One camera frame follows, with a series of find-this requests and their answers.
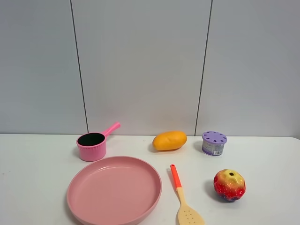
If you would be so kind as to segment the large pink plate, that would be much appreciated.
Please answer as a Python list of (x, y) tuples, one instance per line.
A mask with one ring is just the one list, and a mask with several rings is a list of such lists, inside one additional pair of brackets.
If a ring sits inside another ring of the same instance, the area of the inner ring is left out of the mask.
[(147, 162), (126, 156), (101, 159), (70, 182), (67, 204), (84, 225), (136, 225), (156, 207), (162, 181)]

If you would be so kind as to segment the orange handled slotted spatula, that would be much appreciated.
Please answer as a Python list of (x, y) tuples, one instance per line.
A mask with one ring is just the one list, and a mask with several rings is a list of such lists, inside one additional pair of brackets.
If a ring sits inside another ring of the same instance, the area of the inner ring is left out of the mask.
[(174, 184), (176, 187), (176, 192), (179, 197), (180, 201), (180, 207), (178, 210), (178, 222), (180, 225), (205, 225), (204, 219), (200, 216), (200, 214), (192, 209), (188, 204), (186, 203), (183, 188), (180, 182), (180, 178), (176, 169), (176, 166), (174, 164), (170, 165), (172, 177), (174, 179)]

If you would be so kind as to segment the yellow toy mango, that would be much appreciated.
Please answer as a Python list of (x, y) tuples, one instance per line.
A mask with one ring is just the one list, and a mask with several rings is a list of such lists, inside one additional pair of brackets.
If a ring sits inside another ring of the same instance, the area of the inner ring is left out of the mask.
[(187, 141), (187, 135), (181, 131), (164, 132), (157, 135), (152, 146), (158, 151), (176, 150), (181, 148)]

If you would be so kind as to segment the rainbow strawberry squeeze toy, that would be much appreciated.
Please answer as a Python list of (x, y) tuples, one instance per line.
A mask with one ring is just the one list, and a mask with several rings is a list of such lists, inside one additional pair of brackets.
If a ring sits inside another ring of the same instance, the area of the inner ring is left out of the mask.
[(231, 169), (219, 171), (214, 177), (213, 185), (217, 195), (228, 202), (239, 200), (246, 192), (244, 178)]

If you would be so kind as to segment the purple lidded air freshener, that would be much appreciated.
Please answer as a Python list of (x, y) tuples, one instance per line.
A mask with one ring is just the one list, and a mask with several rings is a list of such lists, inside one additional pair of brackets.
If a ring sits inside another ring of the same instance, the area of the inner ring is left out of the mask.
[(207, 131), (202, 134), (202, 151), (210, 156), (220, 156), (223, 154), (224, 145), (227, 143), (226, 135)]

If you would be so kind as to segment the pink toy saucepan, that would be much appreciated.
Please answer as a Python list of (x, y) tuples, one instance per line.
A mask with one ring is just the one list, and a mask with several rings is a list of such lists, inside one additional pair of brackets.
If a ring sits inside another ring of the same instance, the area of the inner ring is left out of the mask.
[(102, 133), (91, 132), (78, 137), (76, 144), (79, 149), (79, 158), (86, 162), (102, 159), (106, 155), (107, 137), (118, 128), (120, 128), (120, 123), (116, 122)]

